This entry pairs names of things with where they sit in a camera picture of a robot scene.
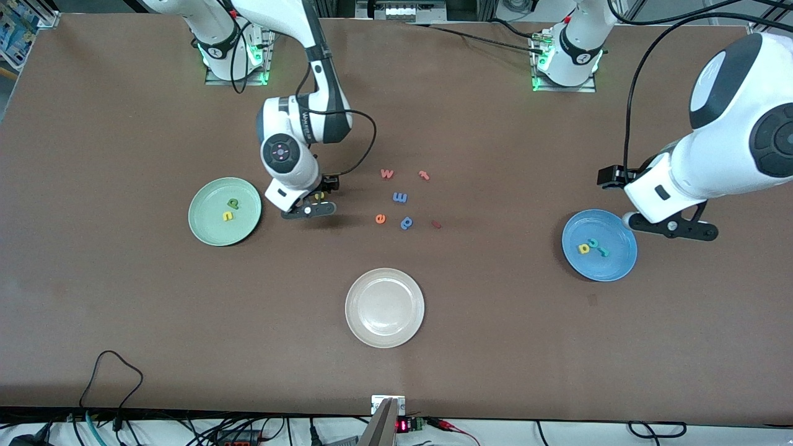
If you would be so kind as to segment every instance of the table surface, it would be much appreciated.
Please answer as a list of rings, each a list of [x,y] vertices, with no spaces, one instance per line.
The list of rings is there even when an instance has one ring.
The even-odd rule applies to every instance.
[[[146,375],[137,407],[360,414],[371,394],[404,394],[443,417],[793,421],[789,186],[714,200],[712,243],[638,234],[616,283],[561,253],[575,212],[632,210],[595,177],[622,159],[630,77],[661,28],[616,28],[598,92],[555,94],[531,91],[525,53],[323,26],[350,103],[377,120],[375,148],[342,178],[337,215],[284,221],[268,203],[228,248],[193,237],[188,205],[224,176],[266,188],[254,116],[293,92],[297,43],[280,39],[270,85],[237,95],[203,84],[177,17],[66,15],[41,33],[0,128],[0,405],[76,405],[111,348]],[[699,69],[743,32],[685,28],[660,45],[634,97],[631,164],[690,131]],[[314,147],[322,167],[353,163],[370,131],[355,118],[341,144]],[[345,321],[347,290],[375,267],[424,293],[398,348],[367,347]],[[87,404],[115,406],[135,382],[108,358]]]

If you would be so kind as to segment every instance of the light blue cable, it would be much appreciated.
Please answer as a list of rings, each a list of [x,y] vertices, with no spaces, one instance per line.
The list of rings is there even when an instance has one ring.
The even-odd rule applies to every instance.
[[[94,438],[99,443],[99,446],[107,446],[107,443],[105,443],[105,441],[99,436],[97,429],[94,427],[94,422],[91,420],[91,416],[88,414],[87,410],[86,410],[86,424],[88,425],[88,430],[90,430],[91,433],[94,434]]]

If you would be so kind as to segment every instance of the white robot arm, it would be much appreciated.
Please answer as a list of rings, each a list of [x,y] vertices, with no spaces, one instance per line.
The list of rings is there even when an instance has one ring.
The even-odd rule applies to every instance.
[[[706,200],[791,181],[792,75],[789,37],[751,34],[714,56],[691,92],[693,132],[629,173],[624,190],[639,212],[626,215],[626,224],[670,238],[713,240],[718,230],[699,221]],[[620,170],[601,170],[598,183],[614,186],[603,179]],[[690,206],[698,211],[684,220],[680,213]]]
[[[256,117],[260,156],[273,181],[265,197],[284,218],[329,215],[335,204],[324,194],[339,188],[338,176],[323,176],[308,146],[337,143],[352,128],[350,104],[342,92],[331,60],[331,51],[309,0],[232,0],[238,17],[232,19],[220,0],[144,0],[155,11],[182,16],[196,37],[209,68],[221,79],[243,78],[255,66],[245,57],[234,60],[232,52],[246,55],[239,33],[240,22],[248,21],[264,29],[298,40],[305,48],[314,73],[317,91],[311,94],[270,98]],[[318,202],[305,200],[316,196]]]
[[[609,0],[576,0],[578,7],[547,32],[551,42],[537,69],[564,87],[585,83],[603,55],[603,43],[617,23]]]

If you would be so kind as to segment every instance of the blue plate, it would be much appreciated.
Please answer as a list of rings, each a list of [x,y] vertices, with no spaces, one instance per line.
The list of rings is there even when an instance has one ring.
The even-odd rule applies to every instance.
[[[595,239],[609,251],[603,257],[597,248],[588,254],[578,252],[578,245]],[[561,233],[561,250],[570,266],[587,279],[612,282],[625,277],[636,264],[636,237],[621,218],[605,210],[582,210],[573,215]]]

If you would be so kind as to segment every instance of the white plate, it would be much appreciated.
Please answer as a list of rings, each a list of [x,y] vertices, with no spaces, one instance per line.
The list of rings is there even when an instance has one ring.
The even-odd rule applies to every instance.
[[[350,330],[364,344],[396,347],[419,331],[424,319],[424,296],[409,275],[378,268],[352,284],[344,313]]]

